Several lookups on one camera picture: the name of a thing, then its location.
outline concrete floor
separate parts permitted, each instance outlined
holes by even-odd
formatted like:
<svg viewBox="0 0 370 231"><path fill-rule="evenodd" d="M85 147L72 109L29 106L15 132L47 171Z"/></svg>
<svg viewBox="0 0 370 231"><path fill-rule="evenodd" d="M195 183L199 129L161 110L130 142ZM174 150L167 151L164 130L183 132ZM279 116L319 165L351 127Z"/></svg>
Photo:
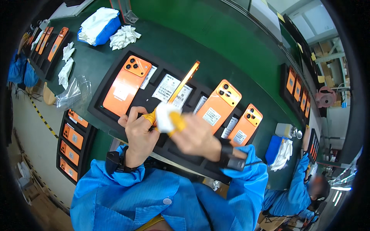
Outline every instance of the concrete floor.
<svg viewBox="0 0 370 231"><path fill-rule="evenodd" d="M18 99L14 93L12 96L13 126L17 129L25 153L42 180L66 206L70 207L76 186L56 168L58 140L42 122L26 95L19 91ZM59 135L64 112L58 111L55 105L46 105L42 97L39 99L42 102L33 100L37 109Z"/></svg>

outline blue lab coat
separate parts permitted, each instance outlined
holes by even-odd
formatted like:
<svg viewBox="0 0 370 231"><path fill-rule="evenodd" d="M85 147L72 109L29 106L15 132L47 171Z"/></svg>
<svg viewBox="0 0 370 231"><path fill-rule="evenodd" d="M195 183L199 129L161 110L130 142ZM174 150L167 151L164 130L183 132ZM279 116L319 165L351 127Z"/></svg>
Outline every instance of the blue lab coat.
<svg viewBox="0 0 370 231"><path fill-rule="evenodd" d="M291 216L299 214L311 204L308 183L304 183L308 162L308 154L305 154L298 163L289 190L265 190L262 211L271 207L269 213L276 217Z"/></svg>
<svg viewBox="0 0 370 231"><path fill-rule="evenodd" d="M237 149L248 153L246 164L260 161L254 146ZM209 186L191 183L169 171L141 165L131 173L110 175L104 161L93 160L74 192L70 210L73 228L136 230L161 214L175 231L210 230L199 198L215 230L253 231L268 180L267 166L259 163L246 166L243 172L222 171L232 177L226 200Z"/></svg>

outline person's left hand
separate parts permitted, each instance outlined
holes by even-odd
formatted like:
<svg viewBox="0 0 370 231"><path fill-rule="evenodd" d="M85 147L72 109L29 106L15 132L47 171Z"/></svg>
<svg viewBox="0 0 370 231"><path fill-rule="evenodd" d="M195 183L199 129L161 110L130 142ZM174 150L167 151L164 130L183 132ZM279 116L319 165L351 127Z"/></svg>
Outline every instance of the person's left hand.
<svg viewBox="0 0 370 231"><path fill-rule="evenodd" d="M134 168L140 166L148 158L158 141L160 133L153 129L150 121L138 114L147 114L144 107L132 107L129 116L123 115L118 123L125 128L128 140L126 151L126 166Z"/></svg>

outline finger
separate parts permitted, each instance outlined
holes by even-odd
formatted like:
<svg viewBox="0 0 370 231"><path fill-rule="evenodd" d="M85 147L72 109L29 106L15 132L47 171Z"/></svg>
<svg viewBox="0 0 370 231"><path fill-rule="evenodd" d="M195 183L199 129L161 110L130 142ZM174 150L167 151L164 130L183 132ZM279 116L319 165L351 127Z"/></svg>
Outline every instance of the finger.
<svg viewBox="0 0 370 231"><path fill-rule="evenodd" d="M148 114L145 107L131 107L130 114L129 114L128 119L127 119L127 123L131 123L131 122L137 120L139 113Z"/></svg>
<svg viewBox="0 0 370 231"><path fill-rule="evenodd" d="M128 119L128 116L127 116L126 114L123 114L123 115L118 119L118 124L125 128L125 127L126 127L126 124L127 124L127 119Z"/></svg>

